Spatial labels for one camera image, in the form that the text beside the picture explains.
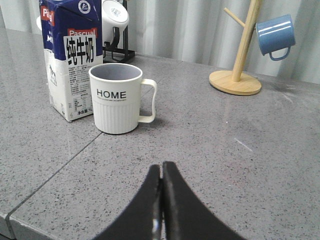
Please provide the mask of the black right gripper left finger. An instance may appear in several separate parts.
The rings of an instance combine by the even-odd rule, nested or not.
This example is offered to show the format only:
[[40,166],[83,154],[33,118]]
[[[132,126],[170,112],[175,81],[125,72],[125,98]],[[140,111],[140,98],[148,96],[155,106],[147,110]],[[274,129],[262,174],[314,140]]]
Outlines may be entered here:
[[160,239],[160,167],[151,165],[124,211],[95,240]]

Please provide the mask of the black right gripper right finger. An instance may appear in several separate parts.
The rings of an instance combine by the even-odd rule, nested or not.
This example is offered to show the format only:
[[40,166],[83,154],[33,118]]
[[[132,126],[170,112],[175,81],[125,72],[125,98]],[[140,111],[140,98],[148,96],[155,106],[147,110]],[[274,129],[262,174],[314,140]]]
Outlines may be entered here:
[[177,165],[162,165],[163,210],[168,240],[243,240],[194,194]]

